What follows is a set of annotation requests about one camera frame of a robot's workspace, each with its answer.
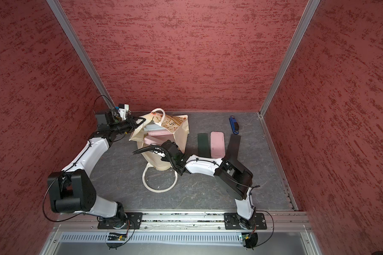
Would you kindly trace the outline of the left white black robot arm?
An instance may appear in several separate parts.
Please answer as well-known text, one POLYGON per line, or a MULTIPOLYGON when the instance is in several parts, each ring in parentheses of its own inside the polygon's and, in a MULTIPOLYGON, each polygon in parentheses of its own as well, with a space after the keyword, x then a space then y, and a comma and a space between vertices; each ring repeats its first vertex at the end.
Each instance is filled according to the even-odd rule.
POLYGON ((122 229, 130 227, 123 205, 100 197, 90 175, 109 150, 117 136, 134 132, 146 120, 130 114, 128 105, 119 105, 95 114, 97 129, 77 157, 64 169, 53 172, 47 179, 44 200, 50 202, 51 211, 58 214, 92 215, 99 220, 99 228, 122 229))

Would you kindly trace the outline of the dark grey pencil case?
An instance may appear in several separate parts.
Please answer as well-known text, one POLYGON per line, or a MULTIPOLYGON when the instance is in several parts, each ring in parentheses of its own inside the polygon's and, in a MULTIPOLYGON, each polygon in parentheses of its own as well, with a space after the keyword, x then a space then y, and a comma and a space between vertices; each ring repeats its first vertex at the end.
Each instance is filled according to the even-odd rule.
POLYGON ((241 136, 231 134, 224 159, 238 159, 241 136))

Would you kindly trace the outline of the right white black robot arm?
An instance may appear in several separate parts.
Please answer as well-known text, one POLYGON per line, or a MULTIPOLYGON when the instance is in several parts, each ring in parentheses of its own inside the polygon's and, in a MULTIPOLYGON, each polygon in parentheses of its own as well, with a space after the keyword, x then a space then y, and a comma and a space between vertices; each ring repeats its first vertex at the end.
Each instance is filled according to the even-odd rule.
POLYGON ((243 229, 255 227, 255 206, 252 202, 253 173, 238 160, 240 136, 232 135, 223 158, 204 158, 184 154, 175 142, 166 141, 159 148, 163 161, 182 175, 203 174, 212 176, 224 191, 234 198, 237 207, 236 218, 243 229))

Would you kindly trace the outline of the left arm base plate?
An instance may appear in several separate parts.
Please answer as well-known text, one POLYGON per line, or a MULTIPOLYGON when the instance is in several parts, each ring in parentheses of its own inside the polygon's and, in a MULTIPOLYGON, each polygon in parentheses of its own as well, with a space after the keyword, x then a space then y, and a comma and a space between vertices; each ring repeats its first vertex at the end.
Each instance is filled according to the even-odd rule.
POLYGON ((127 229, 140 229, 142 212, 127 212, 124 213, 123 218, 114 216, 112 218, 99 218, 97 228, 99 230, 127 230, 127 229))

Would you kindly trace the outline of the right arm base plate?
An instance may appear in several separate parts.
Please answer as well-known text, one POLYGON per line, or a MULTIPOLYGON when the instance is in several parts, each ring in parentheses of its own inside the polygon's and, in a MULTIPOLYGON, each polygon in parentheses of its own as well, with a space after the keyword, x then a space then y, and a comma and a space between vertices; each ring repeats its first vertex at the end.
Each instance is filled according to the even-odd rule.
POLYGON ((266 230, 267 223, 263 213, 255 212, 252 217, 247 220, 237 213, 224 213, 224 225, 227 230, 266 230))

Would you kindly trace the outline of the green pencil case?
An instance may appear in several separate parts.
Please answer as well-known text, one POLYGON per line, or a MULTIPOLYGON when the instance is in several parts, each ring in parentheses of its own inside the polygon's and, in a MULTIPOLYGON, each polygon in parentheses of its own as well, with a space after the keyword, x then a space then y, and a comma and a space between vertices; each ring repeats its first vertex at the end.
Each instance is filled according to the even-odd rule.
POLYGON ((199 156, 204 158, 211 158, 211 148, 207 133, 199 133, 197 135, 199 156))

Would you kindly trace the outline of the cream floral canvas tote bag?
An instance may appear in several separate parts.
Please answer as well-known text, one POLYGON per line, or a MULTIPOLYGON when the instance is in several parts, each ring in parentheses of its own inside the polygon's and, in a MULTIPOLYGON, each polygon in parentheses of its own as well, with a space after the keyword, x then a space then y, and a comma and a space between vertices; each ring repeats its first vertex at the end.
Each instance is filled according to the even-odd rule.
POLYGON ((189 135, 189 123, 187 115, 168 115, 165 110, 161 108, 156 108, 150 113, 143 115, 143 118, 146 121, 140 125, 130 136, 131 141, 137 143, 138 151, 136 153, 142 154, 143 157, 147 160, 147 165, 142 175, 142 182, 146 189, 154 193, 164 193, 176 185, 178 181, 178 176, 183 175, 186 170, 184 167, 185 159, 185 148, 187 143, 187 138, 189 135), (161 146, 158 145, 146 145, 144 144, 144 138, 147 135, 147 132, 144 130, 144 127, 149 123, 155 123, 163 129, 169 130, 173 133, 174 139, 172 141, 166 141, 161 146), (158 150, 166 154, 165 158, 161 158, 159 155, 153 154, 152 151, 158 150), (146 182, 146 172, 151 167, 155 168, 158 171, 166 171, 170 168, 176 171, 174 174, 173 184, 164 190, 156 190, 148 186, 146 182))

